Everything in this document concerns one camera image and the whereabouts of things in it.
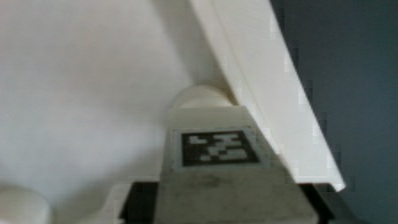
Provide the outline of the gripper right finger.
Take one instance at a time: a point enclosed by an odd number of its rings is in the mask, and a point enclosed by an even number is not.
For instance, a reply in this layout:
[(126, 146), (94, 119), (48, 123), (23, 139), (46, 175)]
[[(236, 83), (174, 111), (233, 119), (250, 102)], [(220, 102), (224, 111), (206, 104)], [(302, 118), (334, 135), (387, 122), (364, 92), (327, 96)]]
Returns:
[(304, 192), (307, 201), (314, 208), (318, 214), (318, 224), (328, 224), (328, 221), (334, 219), (334, 214), (328, 209), (327, 203), (323, 201), (320, 192), (312, 184), (300, 184), (300, 190)]

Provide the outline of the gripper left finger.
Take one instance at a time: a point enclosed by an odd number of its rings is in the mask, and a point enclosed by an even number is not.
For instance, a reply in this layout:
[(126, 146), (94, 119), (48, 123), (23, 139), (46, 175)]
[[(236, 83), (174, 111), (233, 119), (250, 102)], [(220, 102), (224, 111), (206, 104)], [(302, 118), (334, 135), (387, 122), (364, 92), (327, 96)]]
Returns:
[(153, 224), (158, 183), (135, 182), (119, 213), (121, 224)]

